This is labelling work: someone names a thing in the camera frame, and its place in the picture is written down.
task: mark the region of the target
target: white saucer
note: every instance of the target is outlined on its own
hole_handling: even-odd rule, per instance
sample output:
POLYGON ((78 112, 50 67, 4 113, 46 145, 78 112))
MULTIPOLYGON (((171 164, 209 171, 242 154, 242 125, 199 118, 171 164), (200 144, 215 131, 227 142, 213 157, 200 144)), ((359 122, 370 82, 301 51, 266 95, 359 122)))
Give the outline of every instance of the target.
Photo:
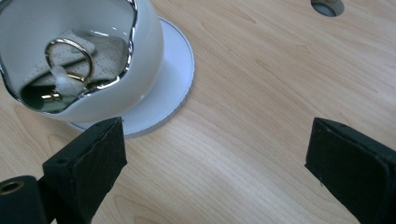
MULTIPOLYGON (((138 137, 163 126, 184 105, 194 79, 194 57, 186 36, 170 21, 160 18, 164 57, 157 83, 136 106, 121 114, 125 137, 138 137)), ((93 123, 68 123, 85 131, 93 123)))

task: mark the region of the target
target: wooden table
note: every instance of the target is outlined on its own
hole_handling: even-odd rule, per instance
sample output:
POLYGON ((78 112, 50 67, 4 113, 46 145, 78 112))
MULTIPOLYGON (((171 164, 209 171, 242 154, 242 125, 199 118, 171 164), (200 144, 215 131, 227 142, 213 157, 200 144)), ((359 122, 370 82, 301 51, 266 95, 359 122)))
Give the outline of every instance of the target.
MULTIPOLYGON (((314 117, 396 148, 396 2, 152 0, 195 55, 195 83, 128 165, 93 223, 358 223, 304 168, 314 117)), ((0 179, 42 176, 78 136, 0 85, 0 179)))

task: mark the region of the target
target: white mug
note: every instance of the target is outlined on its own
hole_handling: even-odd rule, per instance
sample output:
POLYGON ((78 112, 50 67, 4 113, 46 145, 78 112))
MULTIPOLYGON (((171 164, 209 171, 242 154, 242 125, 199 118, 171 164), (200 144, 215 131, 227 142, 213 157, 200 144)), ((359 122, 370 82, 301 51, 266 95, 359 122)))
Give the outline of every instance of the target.
MULTIPOLYGON (((94 122, 120 115, 150 91, 163 62, 163 33, 149 0, 4 0, 0 3, 0 72, 8 92, 52 119, 94 122), (73 29, 122 39, 127 50, 121 72, 91 85, 65 108, 41 111, 20 91, 49 42, 73 29)), ((93 65, 95 71, 101 64, 93 65)))

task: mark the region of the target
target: metal ring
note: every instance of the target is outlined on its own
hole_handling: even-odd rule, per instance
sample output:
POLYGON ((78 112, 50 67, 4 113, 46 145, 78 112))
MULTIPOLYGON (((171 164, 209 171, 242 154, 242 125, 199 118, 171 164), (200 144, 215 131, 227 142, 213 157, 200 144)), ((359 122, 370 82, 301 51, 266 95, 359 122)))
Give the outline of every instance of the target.
POLYGON ((88 62, 88 66, 89 66, 88 75, 84 77, 84 76, 74 73, 74 72, 67 72, 67 75, 72 77, 73 79, 76 79, 78 81, 86 83, 87 80, 93 75, 93 58, 92 58, 91 54, 86 49, 84 49, 84 47, 82 47, 79 43, 77 43, 71 39, 66 39, 66 38, 53 39, 48 43, 48 45, 46 46, 46 51, 45 51, 46 60, 47 60, 47 63, 50 68, 52 68, 55 65, 52 60, 51 53, 52 53, 52 48, 57 44, 66 44, 66 45, 72 46, 72 47, 78 49, 78 51, 81 52, 82 55, 84 55, 85 59, 88 62))

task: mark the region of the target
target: round hole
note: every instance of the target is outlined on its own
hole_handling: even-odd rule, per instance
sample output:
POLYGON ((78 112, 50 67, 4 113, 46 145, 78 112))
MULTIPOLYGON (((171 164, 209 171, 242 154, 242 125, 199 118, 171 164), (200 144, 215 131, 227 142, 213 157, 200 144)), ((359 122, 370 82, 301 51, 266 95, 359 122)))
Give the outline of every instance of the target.
POLYGON ((57 160, 56 162, 58 163, 58 164, 65 164, 65 163, 67 163, 69 160, 67 159, 67 158, 61 158, 61 159, 59 159, 59 160, 57 160))
POLYGON ((0 195, 10 194, 23 187, 22 181, 9 182, 0 187, 0 195))
POLYGON ((337 17, 345 10, 342 0, 311 0, 311 6, 316 12, 327 17, 337 17))

